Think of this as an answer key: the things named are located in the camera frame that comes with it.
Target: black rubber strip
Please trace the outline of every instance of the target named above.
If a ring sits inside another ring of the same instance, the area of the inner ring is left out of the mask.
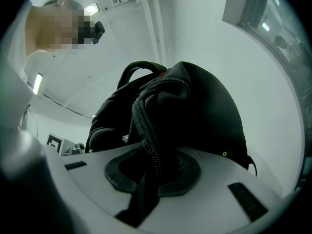
[[[228,187],[241,207],[244,209],[251,222],[256,221],[268,212],[268,210],[242,183],[234,183]]]
[[[67,165],[64,165],[66,170],[71,170],[71,169],[75,169],[75,168],[78,168],[78,167],[81,167],[81,166],[86,166],[87,164],[83,161],[79,161],[79,162],[75,162],[75,163],[71,163],[71,164],[67,164]]]

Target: black strap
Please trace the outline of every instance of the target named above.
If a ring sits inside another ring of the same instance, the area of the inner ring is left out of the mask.
[[[117,89],[121,88],[122,86],[128,84],[130,81],[130,78],[132,74],[138,70],[138,69],[149,69],[151,70],[156,76],[160,75],[163,72],[166,72],[167,68],[164,66],[154,63],[154,62],[149,62],[149,61],[136,61],[130,63],[125,70],[123,71],[121,78],[118,82],[118,87]]]
[[[248,165],[252,164],[254,166],[254,169],[255,169],[255,175],[257,176],[258,175],[258,172],[257,172],[257,167],[254,163],[254,160],[250,157],[250,156],[247,156],[247,162],[248,162]]]

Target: person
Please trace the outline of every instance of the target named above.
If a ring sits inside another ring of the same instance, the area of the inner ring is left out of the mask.
[[[24,68],[32,54],[73,48],[81,43],[79,27],[90,23],[83,10],[75,0],[51,0],[40,7],[26,1],[2,38],[2,58],[26,83]],[[19,128],[26,130],[26,126],[27,109]]]
[[[287,43],[286,40],[277,35],[274,39],[274,43],[277,47],[281,49],[286,49],[287,56],[289,62],[294,66],[297,67],[299,65],[309,66],[309,55],[306,51],[305,47],[301,43]]]

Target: white wall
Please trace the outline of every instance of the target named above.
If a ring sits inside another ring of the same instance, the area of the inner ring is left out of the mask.
[[[38,124],[38,140],[41,144],[46,144],[49,133],[70,140],[74,143],[86,143],[90,128],[53,120],[35,113],[28,114],[28,131],[36,137]]]
[[[303,131],[293,89],[258,42],[222,22],[226,0],[165,0],[170,63],[193,62],[213,73],[240,112],[258,177],[278,194],[295,186],[302,164]]]

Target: person's neck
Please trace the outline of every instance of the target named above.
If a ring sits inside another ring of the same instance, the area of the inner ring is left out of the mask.
[[[38,35],[41,30],[42,17],[39,13],[39,7],[32,6],[25,25],[25,49],[26,58],[39,50]]]

